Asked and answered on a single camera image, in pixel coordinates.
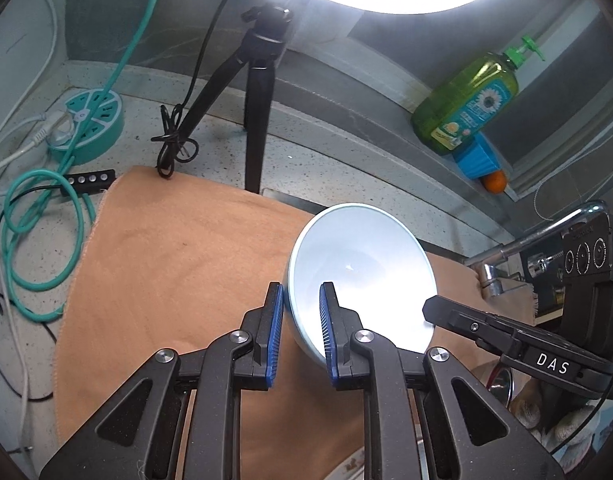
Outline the gloved right hand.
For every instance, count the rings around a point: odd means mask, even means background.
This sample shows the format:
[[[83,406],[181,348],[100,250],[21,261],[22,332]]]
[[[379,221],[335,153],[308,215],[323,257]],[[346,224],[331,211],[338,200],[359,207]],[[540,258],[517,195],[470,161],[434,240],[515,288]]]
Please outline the gloved right hand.
[[[599,423],[597,404],[531,379],[511,401],[510,411],[549,452],[558,446],[568,451],[591,445]]]

